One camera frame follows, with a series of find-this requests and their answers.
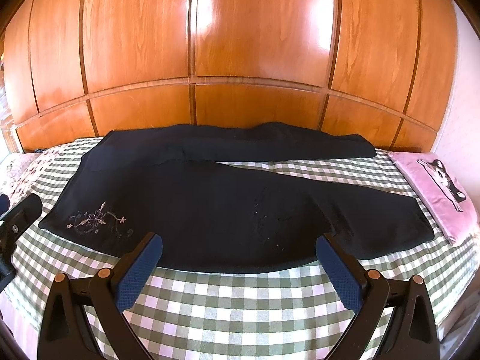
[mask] wall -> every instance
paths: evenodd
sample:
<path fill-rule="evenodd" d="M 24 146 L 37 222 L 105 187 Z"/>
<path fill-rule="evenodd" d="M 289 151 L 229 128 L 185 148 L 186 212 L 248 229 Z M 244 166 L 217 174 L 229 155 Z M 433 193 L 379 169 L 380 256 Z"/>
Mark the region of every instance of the wall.
<path fill-rule="evenodd" d="M 21 152 L 21 148 L 14 140 L 15 123 L 5 92 L 3 79 L 3 44 L 4 36 L 0 35 L 0 145 L 2 146 L 3 153 L 5 152 L 4 146 L 6 146 L 7 152 Z"/>
<path fill-rule="evenodd" d="M 2 162 L 5 159 L 8 153 L 9 153 L 9 150 L 7 147 L 7 143 L 5 142 L 3 135 L 0 135 L 0 162 Z"/>
<path fill-rule="evenodd" d="M 480 210 L 480 39 L 455 4 L 457 66 L 445 119 L 433 151 Z"/>

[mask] black clamp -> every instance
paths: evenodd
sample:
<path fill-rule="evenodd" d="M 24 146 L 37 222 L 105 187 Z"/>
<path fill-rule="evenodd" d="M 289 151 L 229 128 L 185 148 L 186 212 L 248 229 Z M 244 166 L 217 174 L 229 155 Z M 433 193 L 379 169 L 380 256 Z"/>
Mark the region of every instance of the black clamp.
<path fill-rule="evenodd" d="M 122 312 L 132 307 L 162 254 L 162 239 L 148 233 L 112 268 L 93 277 L 55 276 L 38 338 L 39 359 L 104 359 L 85 308 L 93 306 L 119 360 L 153 360 Z"/>
<path fill-rule="evenodd" d="M 42 214 L 42 200 L 32 193 L 0 217 L 0 292 L 15 278 L 11 263 L 16 241 Z"/>
<path fill-rule="evenodd" d="M 393 312 L 374 359 L 440 359 L 434 313 L 421 276 L 403 281 L 366 271 L 331 235 L 317 239 L 316 253 L 344 307 L 355 312 L 325 360 L 360 359 L 385 307 Z"/>
<path fill-rule="evenodd" d="M 161 238 L 148 233 L 112 269 L 82 279 L 57 274 L 40 330 L 39 360 L 103 359 L 83 306 L 95 308 L 119 360 L 152 360 L 122 312 L 135 303 L 161 252 Z M 356 314 L 327 360 L 360 359 L 385 307 L 394 310 L 374 359 L 440 359 L 434 315 L 420 276 L 401 281 L 365 271 L 330 235 L 318 238 L 316 252 L 342 303 Z"/>

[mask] cartoon dog print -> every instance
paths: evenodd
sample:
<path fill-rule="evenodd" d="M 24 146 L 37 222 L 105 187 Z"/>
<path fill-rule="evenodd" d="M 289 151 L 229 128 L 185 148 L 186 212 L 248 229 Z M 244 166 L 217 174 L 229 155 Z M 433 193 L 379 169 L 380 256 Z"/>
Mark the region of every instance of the cartoon dog print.
<path fill-rule="evenodd" d="M 423 160 L 417 160 L 422 165 L 429 176 L 435 181 L 443 194 L 450 200 L 458 212 L 463 212 L 459 203 L 467 199 L 465 194 L 461 192 L 454 184 L 450 176 L 448 175 L 445 166 L 442 161 L 434 160 L 432 162 L 426 162 Z"/>

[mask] pink wall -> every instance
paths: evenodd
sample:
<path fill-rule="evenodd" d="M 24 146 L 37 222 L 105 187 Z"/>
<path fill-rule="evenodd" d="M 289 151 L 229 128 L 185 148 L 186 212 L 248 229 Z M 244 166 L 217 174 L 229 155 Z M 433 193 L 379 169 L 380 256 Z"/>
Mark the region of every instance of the pink wall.
<path fill-rule="evenodd" d="M 480 211 L 480 40 L 460 8 L 454 6 L 457 66 L 447 112 L 432 151 L 457 176 Z"/>

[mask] bed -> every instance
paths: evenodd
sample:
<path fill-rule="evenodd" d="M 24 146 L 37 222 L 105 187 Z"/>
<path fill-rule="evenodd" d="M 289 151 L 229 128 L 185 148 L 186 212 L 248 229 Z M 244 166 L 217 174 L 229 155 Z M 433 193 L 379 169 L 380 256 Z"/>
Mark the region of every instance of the bed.
<path fill-rule="evenodd" d="M 75 173 L 81 156 L 98 142 L 100 138 L 77 139 L 46 150 L 23 172 L 10 197 L 12 203 L 34 192 L 42 199 L 43 218 Z M 386 151 L 377 149 L 377 156 L 368 159 L 228 164 L 416 197 L 434 229 L 434 240 L 361 264 L 365 269 L 378 269 L 386 278 L 423 276 L 441 338 L 448 330 L 446 325 L 454 324 L 450 314 L 459 319 L 458 311 L 451 311 L 476 274 L 480 249 L 471 236 L 458 247 L 448 243 Z M 4 291 L 7 306 L 16 309 L 14 314 L 35 331 L 58 271 L 81 278 L 117 261 L 41 230 L 37 224 L 17 243 L 13 263 L 18 275 Z M 384 311 L 364 359 L 375 354 L 389 312 Z M 93 309 L 88 308 L 87 314 L 100 349 L 107 359 L 114 359 Z M 198 274 L 156 268 L 134 307 L 124 314 L 156 359 L 322 359 L 353 316 L 344 309 L 318 262 L 268 274 Z M 443 358 L 450 358 L 455 342 L 442 348 Z"/>

